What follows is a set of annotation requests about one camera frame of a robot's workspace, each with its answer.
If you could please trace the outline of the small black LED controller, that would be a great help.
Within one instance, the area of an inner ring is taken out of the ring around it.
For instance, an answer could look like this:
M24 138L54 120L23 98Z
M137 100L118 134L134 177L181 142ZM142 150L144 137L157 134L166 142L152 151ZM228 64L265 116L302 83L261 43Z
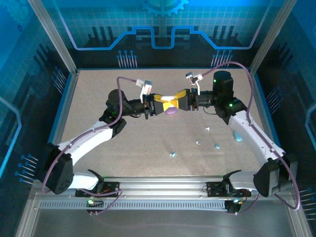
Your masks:
M88 213L97 213L104 209L104 202L102 200L88 199L86 201L86 211Z
M228 214L231 215L237 215L239 211L241 210L241 206L243 204L243 201L239 199L234 200L226 200L225 201L225 209Z

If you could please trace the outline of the aluminium side frame rail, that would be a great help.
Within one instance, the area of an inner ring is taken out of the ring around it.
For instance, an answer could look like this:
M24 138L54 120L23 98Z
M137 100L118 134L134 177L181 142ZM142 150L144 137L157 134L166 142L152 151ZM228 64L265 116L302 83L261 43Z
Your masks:
M70 75L67 79L53 127L48 138L49 143L58 144L61 142L78 78L79 72L74 76ZM36 160L34 158L29 158L28 156L26 156L26 158L27 163L22 163L20 166L22 170L17 176L21 183L30 184L31 189L28 192L27 201L14 237L33 236L41 210L41 201L51 199L52 197L52 194L43 194L40 192L41 183L35 179L35 169L37 166L36 164L33 164Z
M260 84L257 74L251 75L254 84L254 100L257 104L260 119L262 121L263 130L267 135L276 142L277 145L280 144L275 126L272 121L270 111L268 109L268 104L266 102L266 97L264 95L262 86ZM311 221L307 220L305 216L304 209L300 207L299 210L295 211L289 207L284 206L287 214L287 221L291 227L292 237L314 237L314 231L311 228Z

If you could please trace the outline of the aluminium frame post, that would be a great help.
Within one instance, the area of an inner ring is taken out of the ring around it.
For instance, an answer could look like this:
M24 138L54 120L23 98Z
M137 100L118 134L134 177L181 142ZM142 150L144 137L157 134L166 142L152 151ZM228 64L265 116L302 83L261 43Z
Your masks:
M77 67L68 49L66 48L66 45L64 44L60 34L58 33L51 17L49 16L46 8L44 7L43 3L41 2L41 0L27 0L27 1L30 4L31 8L33 9L38 20L40 21L45 32L47 33L49 39L51 40L54 47L56 48L66 68L68 69L68 71L71 73L72 76L75 76L77 74Z
M273 42L279 35L296 2L297 0L284 0L280 10L278 11L274 21L272 22L271 27L269 28L261 46L259 47L258 52L256 53L249 67L251 75L254 75L260 67Z

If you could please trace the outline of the aluminium mounting rail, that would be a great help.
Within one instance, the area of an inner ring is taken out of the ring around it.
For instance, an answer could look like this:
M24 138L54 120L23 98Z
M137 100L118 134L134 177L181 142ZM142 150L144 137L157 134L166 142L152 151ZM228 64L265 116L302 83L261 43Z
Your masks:
M151 197L208 197L206 182L225 181L235 189L250 191L252 196L259 194L270 197L293 187L292 181L272 178L253 181L251 172L236 171L223 176L130 176L105 177L105 182L119 182L119 188L128 196ZM230 199L232 197L211 197L217 199Z

